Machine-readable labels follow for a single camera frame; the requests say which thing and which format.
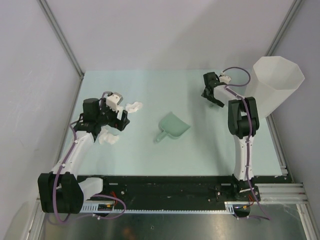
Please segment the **green plastic dustpan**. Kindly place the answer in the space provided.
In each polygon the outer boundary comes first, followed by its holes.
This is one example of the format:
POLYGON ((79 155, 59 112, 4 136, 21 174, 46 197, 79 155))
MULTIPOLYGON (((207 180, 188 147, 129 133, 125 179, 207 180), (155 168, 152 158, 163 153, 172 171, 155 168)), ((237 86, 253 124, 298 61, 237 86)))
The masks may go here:
POLYGON ((159 121, 159 132, 153 138, 153 142, 155 144, 160 143, 165 137, 174 140, 179 139, 190 128, 191 126, 189 124, 170 111, 159 121))

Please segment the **green hand brush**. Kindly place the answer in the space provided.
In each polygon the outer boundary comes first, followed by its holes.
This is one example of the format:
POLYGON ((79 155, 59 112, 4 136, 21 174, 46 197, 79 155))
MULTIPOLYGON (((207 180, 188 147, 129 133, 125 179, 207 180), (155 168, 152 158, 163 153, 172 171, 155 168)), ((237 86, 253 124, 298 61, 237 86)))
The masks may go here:
POLYGON ((213 109, 213 108, 215 108, 216 107, 216 104, 215 103, 213 103, 213 102, 210 102, 209 103, 209 108, 210 109, 213 109))

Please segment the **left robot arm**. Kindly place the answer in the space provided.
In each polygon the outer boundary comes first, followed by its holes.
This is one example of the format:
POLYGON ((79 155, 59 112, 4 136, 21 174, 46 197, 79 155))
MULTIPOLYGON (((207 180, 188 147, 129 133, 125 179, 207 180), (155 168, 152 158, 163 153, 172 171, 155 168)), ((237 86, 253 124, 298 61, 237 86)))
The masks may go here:
POLYGON ((96 196, 105 200, 111 188, 99 177, 78 182, 80 165, 104 126, 123 131, 130 123, 128 112, 116 92, 104 92, 101 98, 87 98, 82 113, 71 123, 73 140, 69 150, 49 173, 41 173, 37 184, 41 208, 45 213, 78 214, 84 201, 96 196))

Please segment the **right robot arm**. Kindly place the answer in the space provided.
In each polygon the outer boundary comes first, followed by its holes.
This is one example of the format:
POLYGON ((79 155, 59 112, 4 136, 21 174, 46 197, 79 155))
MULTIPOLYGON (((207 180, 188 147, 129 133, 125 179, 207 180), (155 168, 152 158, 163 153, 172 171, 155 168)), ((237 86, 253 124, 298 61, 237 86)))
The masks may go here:
POLYGON ((244 97, 225 82, 226 75, 208 72, 203 75, 203 98, 219 107, 227 107, 227 127, 235 145, 235 166, 232 174, 231 198, 242 201, 252 198, 259 201, 255 190, 252 170, 252 148, 257 130, 260 128, 256 99, 244 97))

